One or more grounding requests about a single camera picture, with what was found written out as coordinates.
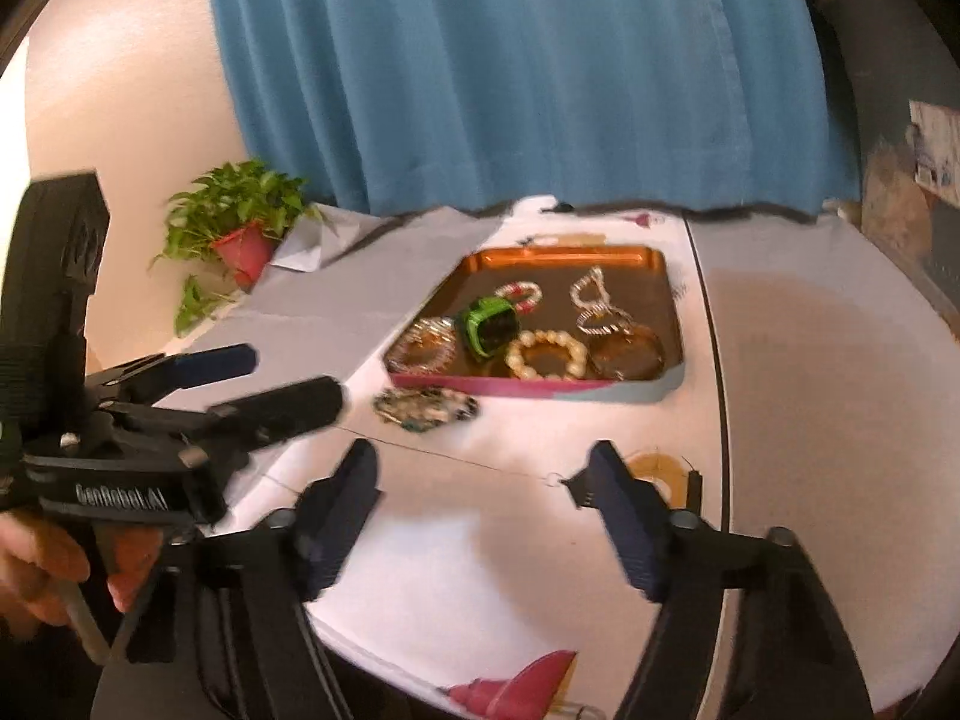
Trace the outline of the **left hand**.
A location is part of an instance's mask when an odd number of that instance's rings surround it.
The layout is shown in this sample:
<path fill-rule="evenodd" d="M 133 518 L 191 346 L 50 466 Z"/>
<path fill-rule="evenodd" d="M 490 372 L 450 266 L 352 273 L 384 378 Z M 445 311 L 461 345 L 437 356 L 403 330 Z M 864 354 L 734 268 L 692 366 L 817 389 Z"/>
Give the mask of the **left hand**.
<path fill-rule="evenodd" d="M 127 613 L 160 557 L 164 533 L 132 525 L 107 525 L 104 533 L 114 564 L 106 587 L 117 610 Z M 28 509 L 3 512 L 3 637 L 23 642 L 43 624 L 66 626 L 67 608 L 55 583 L 86 582 L 89 574 L 85 551 L 64 528 Z"/>

